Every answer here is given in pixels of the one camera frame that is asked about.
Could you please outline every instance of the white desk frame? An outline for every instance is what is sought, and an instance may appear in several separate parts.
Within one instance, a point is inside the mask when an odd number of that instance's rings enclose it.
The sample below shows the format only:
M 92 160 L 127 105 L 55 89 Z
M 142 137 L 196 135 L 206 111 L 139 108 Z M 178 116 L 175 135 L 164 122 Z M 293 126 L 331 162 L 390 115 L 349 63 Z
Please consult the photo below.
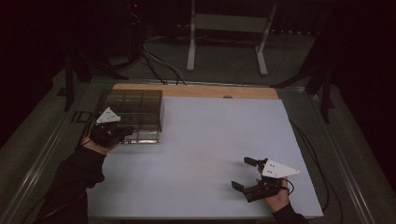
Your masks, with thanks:
M 195 29 L 207 30 L 228 30 L 252 33 L 262 33 L 262 42 L 256 46 L 257 62 L 260 67 L 260 74 L 267 76 L 267 66 L 265 65 L 262 51 L 271 29 L 271 24 L 276 12 L 277 4 L 273 4 L 267 18 L 240 17 L 224 15 L 208 15 L 195 13 L 195 0 L 191 0 L 191 37 L 189 58 L 187 60 L 187 70 L 193 71 L 195 64 Z

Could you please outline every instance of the dark background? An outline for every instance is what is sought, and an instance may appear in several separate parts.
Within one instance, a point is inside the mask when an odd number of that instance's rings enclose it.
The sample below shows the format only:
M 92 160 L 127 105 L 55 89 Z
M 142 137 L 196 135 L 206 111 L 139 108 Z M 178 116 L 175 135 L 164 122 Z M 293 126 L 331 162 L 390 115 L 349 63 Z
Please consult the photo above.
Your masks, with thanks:
M 144 6 L 140 8 L 144 10 L 141 12 L 144 19 L 159 34 L 178 36 L 177 25 L 190 22 L 189 1 L 136 2 Z M 227 2 L 225 6 L 223 1 L 198 1 L 197 9 L 213 12 L 221 7 L 224 14 L 260 16 L 259 8 L 257 11 L 245 9 L 251 8 L 250 3 Z M 0 146 L 51 89 L 53 76 L 64 68 L 62 41 L 65 32 L 75 37 L 72 39 L 84 52 L 96 60 L 106 60 L 111 50 L 105 49 L 103 41 L 111 40 L 103 35 L 104 27 L 107 30 L 115 28 L 95 18 L 92 3 L 108 4 L 88 0 L 3 1 L 0 7 L 0 90 L 2 122 L 6 125 L 0 135 Z M 121 5 L 118 6 L 108 7 L 108 13 L 115 15 L 114 21 L 120 20 L 120 29 L 116 30 L 122 30 L 125 14 L 118 12 Z M 303 69 L 322 63 L 332 65 L 332 83 L 340 88 L 394 189 L 396 182 L 391 176 L 396 170 L 393 140 L 396 125 L 396 106 L 393 105 L 396 102 L 393 90 L 395 15 L 396 4 L 390 1 L 347 4 L 289 1 L 279 4 L 272 27 L 276 33 L 293 31 L 318 36 Z M 117 35 L 117 39 L 125 39 L 123 32 Z

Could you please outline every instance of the black sleeve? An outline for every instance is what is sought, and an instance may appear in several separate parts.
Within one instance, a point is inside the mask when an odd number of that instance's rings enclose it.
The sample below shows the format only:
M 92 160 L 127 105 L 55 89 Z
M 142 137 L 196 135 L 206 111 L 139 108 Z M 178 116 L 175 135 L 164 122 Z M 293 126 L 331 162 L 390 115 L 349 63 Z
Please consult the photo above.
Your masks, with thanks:
M 277 224 L 306 224 L 306 219 L 294 212 L 291 204 L 284 206 L 279 211 L 273 213 Z
M 35 223 L 88 223 L 86 189 L 105 180 L 104 160 L 83 147 L 61 162 Z

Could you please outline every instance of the gray floor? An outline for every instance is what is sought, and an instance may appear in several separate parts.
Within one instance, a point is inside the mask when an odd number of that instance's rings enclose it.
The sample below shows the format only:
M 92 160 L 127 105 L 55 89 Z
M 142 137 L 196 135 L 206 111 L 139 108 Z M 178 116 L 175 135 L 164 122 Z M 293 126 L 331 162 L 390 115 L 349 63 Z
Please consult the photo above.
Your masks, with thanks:
M 268 38 L 264 57 L 268 77 L 259 74 L 254 54 L 254 43 L 246 40 L 231 45 L 220 44 L 218 39 L 200 41 L 196 50 L 195 69 L 186 71 L 188 38 L 158 38 L 146 42 L 149 52 L 176 67 L 189 84 L 257 85 L 268 86 L 297 74 L 315 38 L 306 35 L 273 35 Z M 158 73 L 171 80 L 175 75 L 167 68 L 156 66 Z M 21 223 L 34 203 L 45 194 L 54 171 L 60 161 L 73 152 L 82 123 L 71 123 L 73 113 L 92 111 L 104 88 L 111 88 L 119 81 L 104 77 L 99 72 L 89 84 L 77 83 L 76 103 L 69 113 L 64 112 L 64 98 L 56 96 L 64 86 L 64 72 L 54 78 L 54 88 L 39 103 L 31 115 L 0 150 L 0 212 L 2 218 L 16 214 L 8 223 Z M 126 82 L 157 82 L 148 67 L 139 62 L 121 72 L 130 80 Z M 332 87 L 330 124 L 325 124 L 318 114 L 318 97 L 306 95 L 303 86 L 306 79 L 286 89 L 277 90 L 292 120 L 309 138 L 318 154 L 323 173 L 332 184 L 330 202 L 324 217 L 310 223 L 394 223 L 396 197 L 376 163 L 361 131 L 345 105 L 340 92 Z M 313 180 L 319 202 L 326 202 L 326 188 L 319 170 L 304 145 L 303 138 L 295 130 L 305 163 Z M 35 160 L 48 151 L 48 162 L 38 172 Z M 340 199 L 339 207 L 336 196 Z M 31 223 L 35 211 L 27 219 Z M 165 220 L 128 223 L 262 223 L 267 220 L 190 221 Z M 90 223 L 119 223 L 117 220 L 91 219 Z

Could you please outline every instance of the person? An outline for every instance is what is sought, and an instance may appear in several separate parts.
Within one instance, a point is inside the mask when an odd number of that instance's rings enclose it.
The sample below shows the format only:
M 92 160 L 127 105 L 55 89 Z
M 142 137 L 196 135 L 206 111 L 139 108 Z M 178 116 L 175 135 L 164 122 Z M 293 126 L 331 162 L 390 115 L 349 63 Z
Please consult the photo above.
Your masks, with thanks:
M 287 178 L 282 180 L 282 187 L 288 186 Z M 289 199 L 289 192 L 281 189 L 277 195 L 264 198 L 278 224 L 305 224 L 307 220 L 294 212 Z
M 86 189 L 105 180 L 102 165 L 106 154 L 116 146 L 99 146 L 90 137 L 85 137 L 81 147 L 59 165 L 34 223 L 88 223 Z M 282 185 L 288 185 L 286 179 Z M 302 215 L 294 212 L 287 190 L 282 189 L 277 195 L 265 198 L 264 201 L 271 209 L 276 223 L 307 223 Z

